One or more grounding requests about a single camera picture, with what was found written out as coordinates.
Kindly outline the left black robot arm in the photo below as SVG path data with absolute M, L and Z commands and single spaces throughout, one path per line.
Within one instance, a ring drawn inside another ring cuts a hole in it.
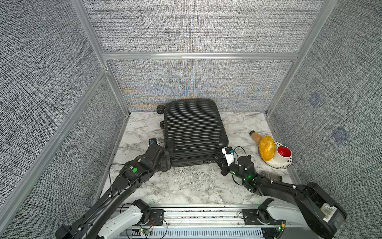
M 170 169 L 170 155 L 166 148 L 149 145 L 147 151 L 124 164 L 110 188 L 76 222 L 61 226 L 55 233 L 57 239 L 113 239 L 128 227 L 145 223 L 150 207 L 136 200 L 123 214 L 113 217 L 119 206 L 147 182 L 157 171 Z

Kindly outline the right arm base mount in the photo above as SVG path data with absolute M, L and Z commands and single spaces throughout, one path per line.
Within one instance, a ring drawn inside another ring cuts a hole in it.
M 266 210 L 244 209 L 242 210 L 242 218 L 245 225 L 278 225 L 282 224 L 282 220 L 273 219 Z

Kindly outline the black hard-shell suitcase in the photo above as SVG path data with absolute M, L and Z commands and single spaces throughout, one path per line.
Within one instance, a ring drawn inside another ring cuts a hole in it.
M 182 99 L 158 105 L 160 127 L 173 167 L 213 163 L 229 139 L 217 104 L 211 99 Z

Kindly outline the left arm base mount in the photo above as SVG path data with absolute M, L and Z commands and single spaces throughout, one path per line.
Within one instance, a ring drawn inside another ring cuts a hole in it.
M 162 226 L 164 222 L 164 210 L 154 209 L 150 212 L 145 212 L 139 222 L 141 226 Z

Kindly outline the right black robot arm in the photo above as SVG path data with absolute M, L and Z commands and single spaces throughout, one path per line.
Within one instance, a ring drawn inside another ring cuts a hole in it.
M 250 155 L 229 164 L 227 157 L 221 154 L 215 157 L 215 162 L 223 176 L 230 173 L 240 178 L 250 193 L 297 206 L 310 229 L 324 239 L 332 239 L 347 218 L 346 211 L 316 183 L 288 184 L 263 176 L 256 172 Z

